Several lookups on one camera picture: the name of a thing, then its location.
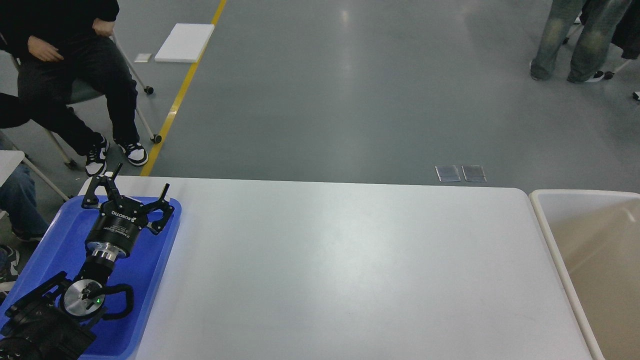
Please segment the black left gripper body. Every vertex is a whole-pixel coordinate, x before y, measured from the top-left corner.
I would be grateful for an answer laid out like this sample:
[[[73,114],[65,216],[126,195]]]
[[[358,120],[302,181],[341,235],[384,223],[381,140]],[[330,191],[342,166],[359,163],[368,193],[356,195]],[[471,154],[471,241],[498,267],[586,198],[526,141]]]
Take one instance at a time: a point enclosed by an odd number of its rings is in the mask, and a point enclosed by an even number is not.
[[[115,196],[101,203],[99,214],[85,239],[89,256],[126,259],[131,256],[142,231],[157,236],[162,232],[162,200],[142,203],[127,196]]]

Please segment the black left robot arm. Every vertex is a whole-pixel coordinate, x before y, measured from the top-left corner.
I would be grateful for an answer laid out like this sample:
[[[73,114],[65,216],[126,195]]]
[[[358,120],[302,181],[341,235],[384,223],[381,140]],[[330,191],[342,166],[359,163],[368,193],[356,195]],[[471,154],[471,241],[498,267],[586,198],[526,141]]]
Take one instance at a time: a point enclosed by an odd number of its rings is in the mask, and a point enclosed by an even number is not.
[[[1,306],[3,360],[125,360],[140,343],[181,205],[129,197],[118,170],[62,205]]]

